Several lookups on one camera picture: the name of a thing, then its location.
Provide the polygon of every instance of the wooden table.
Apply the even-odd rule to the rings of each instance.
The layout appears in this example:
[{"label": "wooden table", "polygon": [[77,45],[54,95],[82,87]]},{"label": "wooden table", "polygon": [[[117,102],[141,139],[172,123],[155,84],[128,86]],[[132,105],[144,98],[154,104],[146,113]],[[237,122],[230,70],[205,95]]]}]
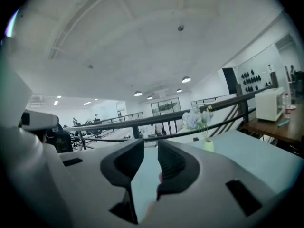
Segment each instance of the wooden table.
[{"label": "wooden table", "polygon": [[289,124],[278,127],[278,124],[286,121],[282,114],[276,122],[258,120],[254,118],[243,125],[243,129],[261,133],[290,144],[303,145],[304,136],[304,105],[296,104],[296,109],[291,110]]}]

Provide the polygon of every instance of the balcony railing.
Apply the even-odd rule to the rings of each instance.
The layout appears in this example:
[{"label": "balcony railing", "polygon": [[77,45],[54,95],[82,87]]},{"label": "balcony railing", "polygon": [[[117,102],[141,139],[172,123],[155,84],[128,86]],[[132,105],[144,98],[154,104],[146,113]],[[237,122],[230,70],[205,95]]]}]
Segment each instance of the balcony railing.
[{"label": "balcony railing", "polygon": [[197,106],[200,107],[200,106],[204,106],[204,105],[209,105],[209,104],[214,103],[217,98],[223,97],[223,96],[227,96],[227,95],[221,95],[221,96],[207,98],[207,99],[198,100],[198,101],[191,101],[191,106],[192,107],[197,107]]},{"label": "balcony railing", "polygon": [[[91,142],[91,141],[96,141],[98,139],[99,141],[107,141],[107,142],[112,142],[111,140],[103,140],[102,138],[106,137],[107,135],[111,133],[115,133],[119,128],[110,128],[110,129],[101,129],[100,127],[97,127],[92,129],[88,128],[87,126],[95,126],[95,125],[107,125],[107,124],[115,124],[115,123],[122,123],[122,122],[127,122],[127,121],[133,121],[133,120],[138,120],[138,119],[143,119],[143,112],[138,112],[134,114],[129,114],[129,115],[124,115],[124,116],[119,116],[115,118],[110,118],[110,119],[105,119],[101,121],[94,121],[93,123],[87,123],[87,124],[82,124],[79,126],[74,126],[74,127],[69,127],[69,128],[64,128],[65,131],[69,131],[71,135],[71,140],[72,143],[80,145],[77,140],[80,139],[82,145],[85,143]],[[78,131],[76,128],[82,127],[85,129]]]},{"label": "balcony railing", "polygon": [[[233,123],[238,119],[243,119],[243,122],[248,122],[248,118],[249,118],[249,114],[253,111],[255,111],[256,109],[248,109],[248,100],[252,99],[255,97],[255,94],[262,92],[266,89],[270,89],[270,88],[274,88],[275,85],[273,84],[272,86],[268,86],[265,87],[264,89],[260,89],[257,90],[255,92],[252,93],[248,93],[246,95],[240,95],[228,100],[224,100],[221,102],[216,102],[212,104],[212,109],[214,111],[216,110],[220,110],[220,109],[224,109],[226,107],[229,106],[236,106],[238,105],[239,108],[239,114],[235,117],[232,117],[229,120],[223,121],[221,123],[217,123],[214,124],[212,126],[208,126],[208,129],[214,129],[223,125],[227,125],[229,123]],[[203,112],[208,106],[207,105],[203,105],[199,107],[199,110],[201,112]],[[184,110],[184,111],[179,111],[179,112],[175,112],[175,113],[170,113],[170,114],[165,114],[165,115],[161,115],[161,116],[153,116],[153,117],[148,117],[148,118],[139,118],[136,120],[131,120],[131,121],[121,121],[121,122],[116,122],[116,123],[108,123],[108,124],[97,124],[95,125],[90,123],[87,124],[86,126],[78,126],[78,127],[71,127],[71,128],[64,128],[65,131],[79,131],[79,136],[74,136],[75,138],[78,138],[81,140],[83,148],[86,148],[85,145],[85,141],[84,140],[94,140],[94,141],[106,141],[106,142],[122,142],[125,141],[125,139],[112,139],[112,140],[105,140],[105,139],[100,139],[100,138],[85,138],[81,135],[81,131],[86,130],[86,131],[90,131],[90,130],[113,130],[114,129],[120,129],[120,128],[129,128],[131,127],[133,129],[133,135],[134,138],[140,138],[140,133],[139,133],[139,126],[144,126],[144,125],[150,125],[150,124],[157,124],[157,123],[164,123],[164,122],[170,122],[170,121],[174,121],[174,120],[179,120],[182,119],[182,116],[185,112],[189,112],[189,110]],[[189,131],[189,132],[185,132],[185,133],[176,133],[176,134],[169,134],[166,136],[155,136],[155,137],[149,137],[149,138],[144,138],[145,142],[149,142],[149,141],[156,141],[159,139],[168,139],[168,138],[175,138],[175,137],[181,137],[181,136],[185,136],[185,135],[189,135],[189,134],[194,134],[194,133],[198,133],[199,130],[193,130],[193,131]]]}]

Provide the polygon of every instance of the flower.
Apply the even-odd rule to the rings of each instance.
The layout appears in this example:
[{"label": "flower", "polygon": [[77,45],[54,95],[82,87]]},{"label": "flower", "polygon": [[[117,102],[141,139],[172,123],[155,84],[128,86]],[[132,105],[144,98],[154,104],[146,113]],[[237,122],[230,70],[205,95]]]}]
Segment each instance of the flower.
[{"label": "flower", "polygon": [[184,113],[182,119],[188,129],[197,129],[201,122],[201,113],[197,109],[192,109],[189,113]]},{"label": "flower", "polygon": [[203,113],[200,112],[199,108],[193,108],[189,113],[186,112],[182,116],[185,127],[187,129],[199,129],[206,141],[209,139],[208,124],[213,117],[211,110],[211,105],[208,105]]}]

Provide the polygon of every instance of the green vase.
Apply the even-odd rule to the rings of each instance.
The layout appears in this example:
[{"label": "green vase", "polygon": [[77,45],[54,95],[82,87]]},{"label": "green vase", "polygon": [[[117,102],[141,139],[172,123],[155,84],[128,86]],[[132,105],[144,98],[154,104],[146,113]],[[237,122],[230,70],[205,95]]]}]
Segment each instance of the green vase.
[{"label": "green vase", "polygon": [[206,151],[209,151],[209,152],[214,152],[213,141],[211,139],[208,139],[208,141],[205,141],[203,149]]}]

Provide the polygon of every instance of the microwave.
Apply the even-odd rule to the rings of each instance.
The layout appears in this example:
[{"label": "microwave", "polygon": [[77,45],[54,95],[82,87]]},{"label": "microwave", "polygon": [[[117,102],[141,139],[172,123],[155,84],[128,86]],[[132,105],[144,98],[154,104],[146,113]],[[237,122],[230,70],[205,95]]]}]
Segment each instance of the microwave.
[{"label": "microwave", "polygon": [[268,89],[256,94],[257,119],[275,122],[284,111],[283,88]]}]

